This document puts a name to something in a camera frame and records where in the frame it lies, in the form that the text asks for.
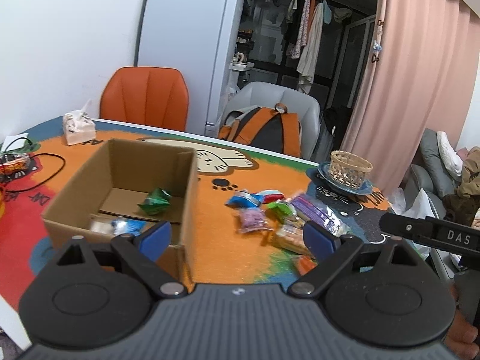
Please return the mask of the right hand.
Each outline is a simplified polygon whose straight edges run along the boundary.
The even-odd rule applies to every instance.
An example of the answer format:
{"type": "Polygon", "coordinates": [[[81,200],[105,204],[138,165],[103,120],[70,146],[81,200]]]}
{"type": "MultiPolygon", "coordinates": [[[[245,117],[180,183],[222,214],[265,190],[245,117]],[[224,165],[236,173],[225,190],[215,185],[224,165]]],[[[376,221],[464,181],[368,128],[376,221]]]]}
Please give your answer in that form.
{"type": "Polygon", "coordinates": [[[479,345],[475,342],[478,334],[479,330],[467,322],[459,309],[456,309],[444,343],[459,359],[475,359],[479,355],[479,345]]]}

